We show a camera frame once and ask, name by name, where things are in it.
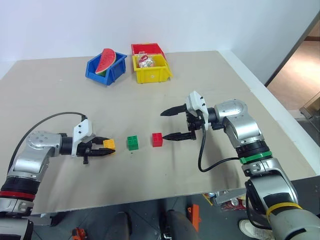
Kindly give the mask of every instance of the yellow lego brick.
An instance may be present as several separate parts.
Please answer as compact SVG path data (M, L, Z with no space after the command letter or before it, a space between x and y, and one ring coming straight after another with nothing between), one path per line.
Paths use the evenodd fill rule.
M115 140L113 140L113 139L104 140L103 141L103 147L105 149L116 150Z

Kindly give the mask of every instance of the white shoe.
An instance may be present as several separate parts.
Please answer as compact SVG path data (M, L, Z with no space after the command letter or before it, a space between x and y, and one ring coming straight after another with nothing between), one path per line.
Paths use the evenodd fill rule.
M275 240L271 230L260 229L251 224L249 220L239 221L239 229L243 234L253 239L259 240Z

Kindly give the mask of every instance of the table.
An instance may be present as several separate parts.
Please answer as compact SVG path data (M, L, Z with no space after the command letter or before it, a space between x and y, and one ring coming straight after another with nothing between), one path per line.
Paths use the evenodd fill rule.
M193 90L212 107L231 98L246 102L288 177L296 180L315 175L219 52L169 53L166 58L174 75L171 80L137 84L128 56L126 73L109 87L85 77L91 57L18 61L0 81L2 182L16 144L31 126L51 114L75 111L88 116L97 136L115 140L116 154L91 158L89 165L83 165L78 157L51 158L33 214L243 188L247 178L236 160L206 173L198 170L200 131L195 141L164 141L163 147L152 147L152 133L188 131L185 114L165 117L160 113L183 104ZM79 122L78 116L59 116L37 129L71 136ZM127 136L132 135L138 136L139 150L127 149ZM236 155L222 130L207 132L203 168Z

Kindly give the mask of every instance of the doorway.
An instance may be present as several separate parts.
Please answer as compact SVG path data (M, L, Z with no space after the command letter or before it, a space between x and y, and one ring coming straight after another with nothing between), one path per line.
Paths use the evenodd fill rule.
M320 21L267 85L320 146Z

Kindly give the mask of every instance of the red lego brick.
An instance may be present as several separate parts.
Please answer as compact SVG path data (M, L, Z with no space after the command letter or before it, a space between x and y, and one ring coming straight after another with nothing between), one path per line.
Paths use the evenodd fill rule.
M164 140L162 139L162 133L152 133L152 146L153 147L162 147L162 143Z

